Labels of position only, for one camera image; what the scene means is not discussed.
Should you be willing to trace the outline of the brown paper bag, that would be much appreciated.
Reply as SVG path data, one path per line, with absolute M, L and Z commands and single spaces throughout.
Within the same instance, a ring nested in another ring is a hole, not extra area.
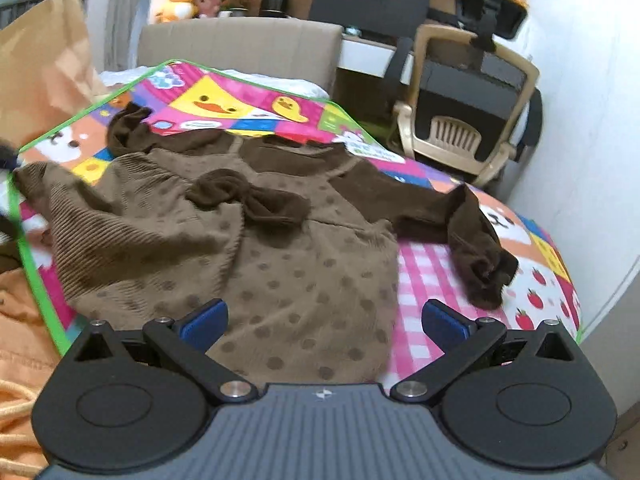
M 1 139 L 16 148 L 107 94 L 82 0 L 44 0 L 2 29 L 0 63 Z

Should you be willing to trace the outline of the black jar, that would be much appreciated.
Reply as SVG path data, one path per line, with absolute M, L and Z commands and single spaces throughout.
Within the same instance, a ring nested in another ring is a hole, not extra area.
M 287 18 L 290 0 L 260 0 L 258 15 L 261 18 Z

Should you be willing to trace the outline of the beige upholstered headboard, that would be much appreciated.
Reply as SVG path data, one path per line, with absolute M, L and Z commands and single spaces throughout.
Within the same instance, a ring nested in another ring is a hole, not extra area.
M 216 70 L 303 79 L 331 92 L 341 26 L 297 18 L 196 18 L 146 25 L 137 62 L 186 60 Z

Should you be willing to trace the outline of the small potted plant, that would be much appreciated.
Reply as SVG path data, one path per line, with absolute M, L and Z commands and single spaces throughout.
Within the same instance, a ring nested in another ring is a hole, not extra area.
M 218 18 L 237 18 L 247 16 L 254 0 L 220 0 Z

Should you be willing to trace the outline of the black computer monitor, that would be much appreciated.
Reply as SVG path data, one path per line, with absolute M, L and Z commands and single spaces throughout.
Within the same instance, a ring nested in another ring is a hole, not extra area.
M 378 42 L 412 38 L 426 18 L 430 0 L 312 0 L 308 18 L 356 30 Z

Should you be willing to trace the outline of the brown polka dot dress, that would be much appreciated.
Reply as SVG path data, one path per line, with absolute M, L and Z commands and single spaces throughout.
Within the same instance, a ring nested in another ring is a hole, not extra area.
M 154 133 L 129 105 L 87 183 L 56 162 L 14 174 L 48 222 L 67 303 L 134 330 L 222 299 L 210 357 L 256 385 L 374 382 L 398 309 L 398 244 L 448 246 L 469 300 L 494 310 L 518 270 L 475 194 L 402 183 L 342 144 Z

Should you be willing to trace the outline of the beige mesh office chair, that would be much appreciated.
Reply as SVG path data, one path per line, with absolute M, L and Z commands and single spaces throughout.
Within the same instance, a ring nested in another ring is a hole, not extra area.
M 454 15 L 432 11 L 413 38 L 398 40 L 383 88 L 401 154 L 484 188 L 538 142 L 539 70 L 498 43 L 520 29 L 524 3 L 454 2 Z

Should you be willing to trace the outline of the orange cloth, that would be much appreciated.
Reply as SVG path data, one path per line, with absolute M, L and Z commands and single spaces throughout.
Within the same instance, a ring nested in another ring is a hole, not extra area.
M 17 244 L 1 244 L 1 477 L 32 479 L 48 462 L 32 408 L 60 362 L 32 296 Z

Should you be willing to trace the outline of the white desk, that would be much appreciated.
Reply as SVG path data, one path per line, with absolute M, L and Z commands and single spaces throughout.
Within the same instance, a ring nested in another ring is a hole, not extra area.
M 344 35 L 337 67 L 340 70 L 382 78 L 395 51 L 396 48 L 388 44 Z

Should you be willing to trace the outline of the yellow duck plush toy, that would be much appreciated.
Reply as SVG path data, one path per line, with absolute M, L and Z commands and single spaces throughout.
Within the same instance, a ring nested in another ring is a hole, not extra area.
M 190 20 L 198 16 L 195 0 L 165 0 L 162 7 L 154 15 L 155 23 L 169 23 Z

